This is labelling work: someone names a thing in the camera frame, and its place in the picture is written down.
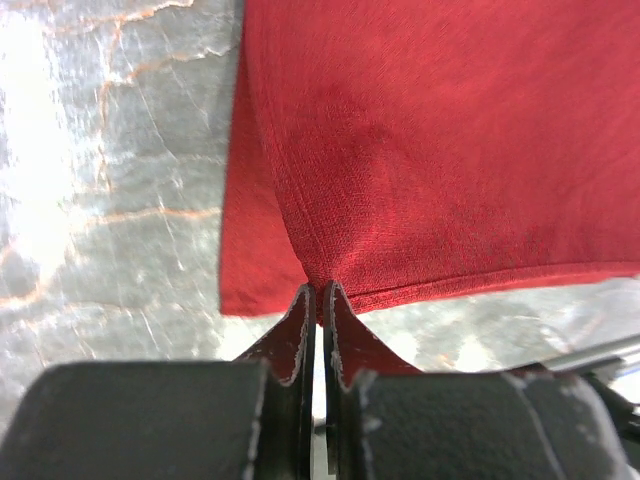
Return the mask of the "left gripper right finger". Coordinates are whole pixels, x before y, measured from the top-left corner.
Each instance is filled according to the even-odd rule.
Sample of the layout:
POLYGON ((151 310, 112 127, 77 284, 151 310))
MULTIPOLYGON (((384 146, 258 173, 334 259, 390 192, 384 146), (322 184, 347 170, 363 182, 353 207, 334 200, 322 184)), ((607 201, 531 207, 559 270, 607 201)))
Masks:
POLYGON ((328 469, 339 479, 626 479, 630 404, 596 356, 426 373, 324 292, 328 469))

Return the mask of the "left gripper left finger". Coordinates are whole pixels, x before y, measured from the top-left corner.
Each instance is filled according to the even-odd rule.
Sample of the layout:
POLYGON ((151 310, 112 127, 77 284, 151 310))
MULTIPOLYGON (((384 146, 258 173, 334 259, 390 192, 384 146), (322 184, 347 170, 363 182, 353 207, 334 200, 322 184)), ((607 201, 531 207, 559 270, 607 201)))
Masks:
POLYGON ((5 479, 308 479, 315 294, 231 361, 56 365, 1 443, 5 479))

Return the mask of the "dark red cloth napkin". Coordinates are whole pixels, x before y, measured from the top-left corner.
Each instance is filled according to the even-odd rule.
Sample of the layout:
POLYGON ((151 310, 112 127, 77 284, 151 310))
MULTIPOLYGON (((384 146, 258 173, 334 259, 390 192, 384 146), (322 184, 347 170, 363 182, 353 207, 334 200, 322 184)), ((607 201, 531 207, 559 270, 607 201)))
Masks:
POLYGON ((220 310, 639 271, 635 1, 249 1, 220 310))

